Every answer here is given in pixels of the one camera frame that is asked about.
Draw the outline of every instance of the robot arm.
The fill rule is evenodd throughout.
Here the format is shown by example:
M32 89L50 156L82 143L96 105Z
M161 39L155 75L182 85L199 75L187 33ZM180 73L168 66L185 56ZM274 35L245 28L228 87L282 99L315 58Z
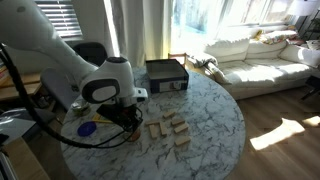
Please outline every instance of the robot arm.
M90 103L113 99L128 107L148 97L145 89L134 86L127 60L109 58L99 68L87 63L58 36L33 0L0 1L0 42L51 57L71 72L83 98Z

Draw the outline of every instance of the round table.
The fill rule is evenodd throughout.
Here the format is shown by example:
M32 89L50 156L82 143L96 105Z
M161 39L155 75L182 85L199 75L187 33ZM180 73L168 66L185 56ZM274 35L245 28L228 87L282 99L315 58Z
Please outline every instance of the round table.
M152 139L148 126L140 126L141 137L112 149L81 149L61 143L64 159L77 179L223 179L238 162L245 141L242 113L234 99L211 79L188 71L185 91L151 94L146 68L134 68L137 87L146 88L149 99L138 103L144 121L165 123L168 135ZM65 117L61 134L75 141L97 144L121 130L118 126L97 123L88 137L79 137L78 127L90 121L99 105L91 105L89 114L77 117L71 110ZM175 134L169 120L162 118L175 110L172 119L183 118L189 129ZM188 144L176 146L182 135Z

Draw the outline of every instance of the chair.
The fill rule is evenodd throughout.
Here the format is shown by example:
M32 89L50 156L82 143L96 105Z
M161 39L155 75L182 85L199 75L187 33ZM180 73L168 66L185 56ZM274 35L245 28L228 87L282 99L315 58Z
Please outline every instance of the chair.
M49 124L52 120L56 119L56 115L50 111L47 111L44 109L38 109L38 108L35 108L35 110L37 111L38 115L46 124ZM33 118L30 116L29 112L25 108L12 109L0 115L0 118L5 118L5 117L24 119L26 121L34 121ZM40 126L38 124L35 124L26 133L23 134L22 138L26 142L28 142L40 131L41 131Z
M73 91L68 80L57 70L48 68L42 71L40 81L48 93L68 111L71 104L80 95L80 92Z
M84 60L97 66L101 66L108 58L108 54L104 46L97 42L81 43L74 46L73 50Z

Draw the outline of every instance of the coaster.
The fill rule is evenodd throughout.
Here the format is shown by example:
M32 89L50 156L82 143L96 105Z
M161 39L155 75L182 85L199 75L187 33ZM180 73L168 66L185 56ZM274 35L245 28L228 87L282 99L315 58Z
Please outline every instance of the coaster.
M96 129L97 126L95 122L85 122L78 128L78 135L81 137L86 137L92 134Z

